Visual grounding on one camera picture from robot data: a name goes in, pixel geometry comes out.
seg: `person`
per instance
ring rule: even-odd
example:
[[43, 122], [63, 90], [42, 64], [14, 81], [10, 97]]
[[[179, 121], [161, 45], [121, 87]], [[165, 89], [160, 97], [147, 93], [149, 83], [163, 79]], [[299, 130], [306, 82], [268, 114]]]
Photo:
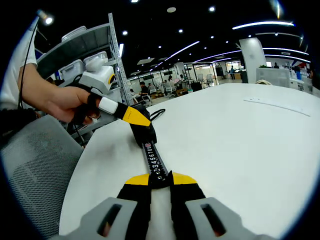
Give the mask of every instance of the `person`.
[[149, 88], [146, 86], [146, 83], [144, 81], [140, 82], [140, 87], [141, 87], [141, 93], [140, 96], [136, 98], [138, 102], [143, 101], [143, 96], [148, 96], [149, 95]]
[[132, 96], [136, 95], [136, 93], [134, 92], [134, 90], [132, 88], [130, 88], [130, 93]]
[[231, 66], [230, 75], [231, 75], [231, 79], [234, 80], [235, 79], [235, 69], [234, 69], [233, 65]]
[[[15, 118], [12, 119], [12, 121], [19, 124], [20, 128], [39, 117], [37, 112], [33, 109], [26, 110], [30, 107], [50, 114], [58, 120], [69, 123], [74, 118], [75, 108], [82, 104], [87, 104], [88, 96], [90, 95], [89, 92], [78, 87], [58, 87], [46, 81], [39, 75], [37, 72], [34, 44], [36, 35], [34, 29], [36, 28], [37, 21], [38, 18], [31, 24], [13, 51], [4, 73], [0, 93], [0, 113], [2, 119], [4, 119], [8, 113], [10, 113], [10, 115], [13, 114]], [[18, 107], [20, 91], [21, 100], [23, 101], [20, 104], [22, 107]], [[26, 118], [24, 116], [27, 115], [32, 115], [32, 117], [28, 118], [30, 121], [25, 120]], [[92, 118], [98, 117], [98, 112], [92, 112], [86, 115], [83, 123], [90, 124], [93, 121]], [[2, 134], [6, 131], [9, 132], [13, 130], [4, 125], [1, 126]]]

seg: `gray gripper handle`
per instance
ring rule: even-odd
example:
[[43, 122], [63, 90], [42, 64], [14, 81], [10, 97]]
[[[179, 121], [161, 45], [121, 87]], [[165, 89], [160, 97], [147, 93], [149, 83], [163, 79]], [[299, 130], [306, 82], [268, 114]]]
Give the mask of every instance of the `gray gripper handle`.
[[[80, 227], [66, 236], [54, 236], [50, 240], [125, 240], [131, 216], [137, 202], [109, 197], [86, 213]], [[107, 237], [98, 232], [111, 212], [117, 212]]]
[[[186, 201], [185, 204], [198, 240], [275, 240], [267, 235], [255, 235], [243, 227], [240, 216], [213, 197]], [[218, 226], [222, 235], [216, 236], [212, 225]]]

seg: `storage bin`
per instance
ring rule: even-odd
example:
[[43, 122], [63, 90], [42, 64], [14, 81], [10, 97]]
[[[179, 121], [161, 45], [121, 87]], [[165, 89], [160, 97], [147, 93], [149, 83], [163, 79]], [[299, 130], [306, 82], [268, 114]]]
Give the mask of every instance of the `storage bin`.
[[84, 63], [78, 59], [59, 70], [64, 81], [73, 80], [77, 75], [83, 74], [85, 71]]
[[87, 30], [86, 26], [78, 27], [77, 29], [75, 29], [75, 30], [67, 33], [66, 35], [64, 35], [61, 38], [61, 42], [65, 41], [65, 40], [68, 40], [68, 39], [71, 39], [71, 38], [75, 37], [76, 35], [80, 35], [83, 32], [85, 32], [86, 30]]
[[107, 53], [105, 51], [101, 51], [101, 52], [99, 52], [99, 53], [97, 53], [95, 55], [86, 57], [83, 60], [84, 65], [86, 65], [88, 62], [90, 62], [90, 60], [94, 59], [95, 57], [99, 57], [101, 59], [106, 59], [105, 61], [108, 61]]

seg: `chair backrest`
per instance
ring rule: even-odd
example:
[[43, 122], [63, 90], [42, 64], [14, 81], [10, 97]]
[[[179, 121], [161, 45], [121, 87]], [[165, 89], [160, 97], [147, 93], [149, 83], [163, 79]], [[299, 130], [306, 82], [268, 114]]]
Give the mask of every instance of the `chair backrest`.
[[201, 74], [198, 74], [198, 81], [203, 81], [204, 80], [204, 75], [201, 73]]
[[164, 89], [165, 89], [166, 92], [171, 92], [172, 91], [172, 87], [171, 87], [169, 82], [163, 83], [163, 86], [164, 86]]
[[151, 86], [149, 87], [149, 90], [150, 90], [150, 94], [152, 94], [152, 93], [156, 93], [156, 92], [157, 92], [156, 87], [155, 87], [155, 86], [153, 86], [153, 85], [151, 85]]
[[257, 68], [256, 80], [266, 80], [275, 86], [290, 87], [290, 73], [288, 69]]
[[1, 146], [9, 186], [46, 239], [59, 234], [67, 187], [83, 148], [50, 115], [37, 119]]

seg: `table surface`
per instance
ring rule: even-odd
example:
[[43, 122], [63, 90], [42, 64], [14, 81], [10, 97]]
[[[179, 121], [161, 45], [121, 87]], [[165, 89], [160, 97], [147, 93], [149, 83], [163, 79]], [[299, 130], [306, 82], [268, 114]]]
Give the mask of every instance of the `table surface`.
[[[310, 116], [248, 97], [277, 101]], [[153, 121], [156, 147], [168, 170], [197, 180], [242, 218], [256, 234], [281, 238], [300, 217], [320, 169], [320, 99], [298, 90], [226, 83], [151, 106], [166, 112]], [[129, 124], [117, 120], [96, 130], [74, 170], [60, 217], [59, 233], [126, 180], [145, 174], [142, 150]], [[168, 188], [153, 190], [146, 239], [175, 239]]]

